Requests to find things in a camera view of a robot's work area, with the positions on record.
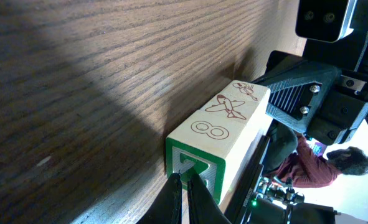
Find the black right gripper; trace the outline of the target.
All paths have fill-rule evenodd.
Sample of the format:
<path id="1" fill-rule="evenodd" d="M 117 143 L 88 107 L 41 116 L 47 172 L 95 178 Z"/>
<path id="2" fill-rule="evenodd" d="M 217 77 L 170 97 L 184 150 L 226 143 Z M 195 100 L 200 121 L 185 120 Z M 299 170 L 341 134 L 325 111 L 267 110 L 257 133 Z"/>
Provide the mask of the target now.
<path id="1" fill-rule="evenodd" d="M 274 50 L 264 75 L 267 115 L 330 146 L 351 140 L 368 115 L 368 74 Z"/>

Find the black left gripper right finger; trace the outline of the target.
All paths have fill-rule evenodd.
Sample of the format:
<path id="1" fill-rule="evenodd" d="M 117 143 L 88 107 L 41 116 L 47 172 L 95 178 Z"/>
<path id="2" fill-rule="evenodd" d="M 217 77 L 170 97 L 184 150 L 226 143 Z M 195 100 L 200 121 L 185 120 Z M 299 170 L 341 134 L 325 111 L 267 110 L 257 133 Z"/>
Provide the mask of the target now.
<path id="1" fill-rule="evenodd" d="M 231 224 L 196 172 L 187 182 L 187 194 L 190 224 Z"/>

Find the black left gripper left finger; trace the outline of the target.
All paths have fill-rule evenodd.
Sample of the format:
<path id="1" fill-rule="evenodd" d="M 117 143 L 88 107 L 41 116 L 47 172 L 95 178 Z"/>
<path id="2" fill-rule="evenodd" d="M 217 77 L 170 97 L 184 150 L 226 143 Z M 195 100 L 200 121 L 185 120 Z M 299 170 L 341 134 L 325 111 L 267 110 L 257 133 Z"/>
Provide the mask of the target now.
<path id="1" fill-rule="evenodd" d="M 148 211 L 137 224 L 181 224 L 182 223 L 182 182 L 181 175 L 169 176 Z"/>

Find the white block table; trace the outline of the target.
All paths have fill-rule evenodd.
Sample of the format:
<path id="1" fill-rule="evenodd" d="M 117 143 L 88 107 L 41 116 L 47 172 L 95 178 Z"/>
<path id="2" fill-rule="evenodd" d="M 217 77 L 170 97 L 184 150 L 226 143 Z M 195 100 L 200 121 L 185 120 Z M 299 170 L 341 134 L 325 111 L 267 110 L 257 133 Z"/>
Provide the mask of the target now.
<path id="1" fill-rule="evenodd" d="M 199 174 L 220 203 L 259 128 L 256 116 L 239 121 L 197 110 L 166 138 L 167 175 L 180 173 L 187 189 L 191 175 Z"/>

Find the white block violin picture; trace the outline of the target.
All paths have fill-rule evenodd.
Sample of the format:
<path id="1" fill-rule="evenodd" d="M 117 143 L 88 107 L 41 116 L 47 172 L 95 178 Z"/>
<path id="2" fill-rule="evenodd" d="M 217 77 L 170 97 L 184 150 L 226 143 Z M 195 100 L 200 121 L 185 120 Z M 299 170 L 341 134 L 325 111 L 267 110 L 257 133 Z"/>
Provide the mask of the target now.
<path id="1" fill-rule="evenodd" d="M 269 89 L 249 95 L 224 90 L 202 108 L 202 118 L 191 129 L 216 140 L 227 139 L 244 131 L 258 132 L 265 125 Z"/>

